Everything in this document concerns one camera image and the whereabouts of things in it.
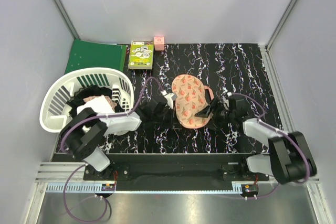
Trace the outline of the green card box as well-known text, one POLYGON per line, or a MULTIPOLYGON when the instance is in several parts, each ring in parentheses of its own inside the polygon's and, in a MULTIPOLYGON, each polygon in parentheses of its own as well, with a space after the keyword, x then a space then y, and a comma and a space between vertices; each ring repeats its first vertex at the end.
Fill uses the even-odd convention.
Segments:
POLYGON ((130 45, 128 68, 131 70, 151 70, 153 55, 153 41, 133 41, 130 45))

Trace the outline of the pink mesh bra laundry bag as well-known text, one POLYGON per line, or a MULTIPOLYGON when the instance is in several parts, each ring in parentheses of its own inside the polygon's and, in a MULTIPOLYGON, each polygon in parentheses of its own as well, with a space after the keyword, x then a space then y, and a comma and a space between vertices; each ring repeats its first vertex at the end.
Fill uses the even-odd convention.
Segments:
POLYGON ((212 89, 195 76, 181 74, 173 80, 172 91, 177 95, 175 111, 179 123, 187 129, 205 127, 210 117, 200 118, 195 114, 208 106, 206 91, 209 92, 211 99, 214 98, 212 89))

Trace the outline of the green cutting mat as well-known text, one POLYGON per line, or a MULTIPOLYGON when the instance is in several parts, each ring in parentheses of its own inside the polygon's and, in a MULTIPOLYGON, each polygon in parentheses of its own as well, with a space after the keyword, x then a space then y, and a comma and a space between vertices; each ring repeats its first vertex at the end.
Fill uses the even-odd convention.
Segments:
POLYGON ((123 72, 126 45, 74 40, 65 74, 84 68, 111 68, 123 72))

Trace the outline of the white plastic laundry basket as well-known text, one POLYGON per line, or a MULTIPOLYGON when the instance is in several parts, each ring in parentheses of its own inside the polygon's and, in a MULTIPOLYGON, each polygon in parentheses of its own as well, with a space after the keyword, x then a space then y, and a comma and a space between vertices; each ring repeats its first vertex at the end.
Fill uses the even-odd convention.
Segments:
POLYGON ((121 71, 111 68, 85 68, 59 78, 48 90, 40 109, 39 121, 44 130, 60 133, 71 121, 71 107, 67 102, 75 93, 90 86, 112 90, 111 100, 128 111, 134 105, 134 91, 130 79, 121 71))

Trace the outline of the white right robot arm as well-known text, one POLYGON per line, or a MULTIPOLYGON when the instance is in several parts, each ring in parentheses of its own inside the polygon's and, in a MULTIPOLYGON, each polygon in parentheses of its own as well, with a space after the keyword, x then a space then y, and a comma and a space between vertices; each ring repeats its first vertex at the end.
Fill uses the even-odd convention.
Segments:
POLYGON ((241 134, 251 137, 268 147, 268 154, 254 154, 238 167, 239 176, 250 180, 257 173, 269 175, 284 185, 304 183, 317 174, 305 136, 299 132, 286 132, 273 127, 260 116, 251 113, 247 97, 237 93, 229 96, 224 103, 214 98, 209 105, 198 111, 197 118, 210 118, 215 129, 226 124, 241 134))

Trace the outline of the black lace bra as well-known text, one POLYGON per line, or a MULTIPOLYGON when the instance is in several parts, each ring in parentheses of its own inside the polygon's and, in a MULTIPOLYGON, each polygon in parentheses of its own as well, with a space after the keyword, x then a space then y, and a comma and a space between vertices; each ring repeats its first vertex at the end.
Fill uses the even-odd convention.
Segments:
POLYGON ((77 115, 77 108, 85 104, 85 99, 87 100, 89 97, 96 97, 101 95, 112 99, 112 90, 110 88, 99 87, 97 85, 80 88, 67 102, 67 105, 71 107, 69 115, 74 118, 77 115))

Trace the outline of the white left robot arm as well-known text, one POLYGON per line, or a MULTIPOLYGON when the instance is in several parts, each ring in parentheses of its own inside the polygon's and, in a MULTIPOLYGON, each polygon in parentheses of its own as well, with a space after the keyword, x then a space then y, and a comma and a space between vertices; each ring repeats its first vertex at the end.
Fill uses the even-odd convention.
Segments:
POLYGON ((61 146, 68 148, 75 160, 91 165, 99 178, 107 180, 113 175, 113 167, 98 147, 103 137, 155 125, 171 127, 175 99, 175 95, 166 95, 140 104, 131 111, 108 115, 85 108, 61 130, 61 146))

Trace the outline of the small pink box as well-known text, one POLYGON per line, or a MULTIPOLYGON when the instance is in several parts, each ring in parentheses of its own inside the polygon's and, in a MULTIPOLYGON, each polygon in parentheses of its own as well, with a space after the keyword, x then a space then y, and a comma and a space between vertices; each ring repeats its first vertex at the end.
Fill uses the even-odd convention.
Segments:
POLYGON ((154 49, 156 51, 163 51, 165 49, 165 38, 164 36, 154 37, 154 49))

